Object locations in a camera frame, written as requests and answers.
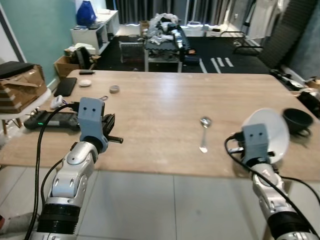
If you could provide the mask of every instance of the silver spoon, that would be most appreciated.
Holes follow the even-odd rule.
[[[200,123],[203,127],[203,136],[202,136],[202,141],[199,149],[201,152],[205,154],[206,152],[208,152],[207,144],[206,144],[206,132],[207,132],[207,128],[211,126],[212,120],[207,116],[203,116],[200,119]]]

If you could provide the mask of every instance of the white cloth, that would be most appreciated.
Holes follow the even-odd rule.
[[[256,0],[248,31],[248,39],[262,39],[271,33],[275,22],[275,8],[278,0]]]

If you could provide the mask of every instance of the cable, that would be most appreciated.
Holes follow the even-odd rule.
[[[60,163],[62,163],[62,160],[63,160],[63,159],[60,159],[55,165],[53,165],[53,166],[50,168],[50,170],[46,173],[46,175],[44,176],[44,179],[43,179],[43,181],[42,181],[41,188],[40,188],[42,209],[45,207],[45,204],[46,204],[44,189],[45,189],[45,184],[46,184],[47,178],[49,177],[50,173],[51,173]]]
[[[289,177],[289,176],[280,176],[281,178],[283,179],[288,179],[288,180],[291,180],[291,181],[296,181],[298,183],[301,183],[303,185],[305,185],[308,189],[311,190],[311,192],[314,194],[314,196],[316,197],[316,199],[318,200],[318,203],[320,205],[320,197],[318,195],[318,193],[312,188],[312,186],[310,186],[308,183],[298,179],[298,178],[294,178],[294,177]]]
[[[39,133],[39,137],[38,137],[38,142],[37,142],[37,146],[36,146],[36,161],[35,161],[35,173],[34,173],[34,203],[33,203],[33,212],[32,212],[32,218],[31,218],[31,222],[29,225],[29,228],[25,234],[24,240],[29,240],[32,230],[34,228],[35,222],[36,222],[36,218],[37,218],[37,212],[38,212],[38,204],[39,204],[39,167],[40,167],[40,154],[41,154],[41,140],[42,137],[44,135],[46,126],[48,125],[49,121],[52,119],[52,117],[59,112],[62,109],[65,108],[72,108],[74,106],[73,104],[67,104],[67,105],[63,105],[60,106],[59,108],[57,108],[56,110],[54,110],[49,116],[48,118],[45,120],[45,122],[43,123],[43,126],[40,130]]]
[[[234,157],[228,149],[228,142],[230,140],[235,139],[234,135],[229,136],[225,141],[224,141],[224,148],[227,152],[227,154],[232,158],[232,160],[234,160],[237,164],[241,165],[243,168],[247,169],[248,171],[252,172],[253,174],[257,175],[259,178],[261,178],[262,180],[264,180],[267,184],[269,184],[274,190],[276,190],[292,207],[293,209],[296,211],[296,213],[307,223],[310,231],[316,235],[316,237],[320,240],[319,235],[317,234],[316,230],[314,229],[314,227],[311,225],[311,223],[308,221],[308,219],[305,217],[305,215],[299,210],[299,208],[290,200],[290,198],[288,196],[286,196],[286,194],[284,194],[279,188],[277,188],[271,181],[269,181],[265,176],[263,176],[262,174],[260,174],[259,172],[253,170],[251,167],[245,165],[243,162],[239,161],[236,157]]]

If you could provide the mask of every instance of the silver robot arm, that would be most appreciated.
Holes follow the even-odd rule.
[[[268,152],[269,140],[264,124],[242,127],[242,132],[234,138],[240,148],[229,149],[229,153],[242,152],[241,162],[263,175],[286,196],[285,184],[270,164]],[[259,205],[275,240],[319,240],[311,233],[308,223],[297,214],[295,209],[273,187],[258,175],[252,175],[253,191],[259,199]]]
[[[78,111],[80,142],[74,144],[63,158],[62,168],[56,173],[31,240],[77,238],[74,232],[98,155],[107,150],[109,141],[123,142],[122,138],[109,136],[115,115],[103,117],[104,108],[102,100],[81,98]]]

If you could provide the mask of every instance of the curtain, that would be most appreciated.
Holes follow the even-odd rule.
[[[115,3],[121,24],[138,24],[152,19],[156,13],[174,14],[174,0],[116,0]]]
[[[223,24],[228,3],[229,0],[190,0],[188,21],[194,20],[209,25]]]

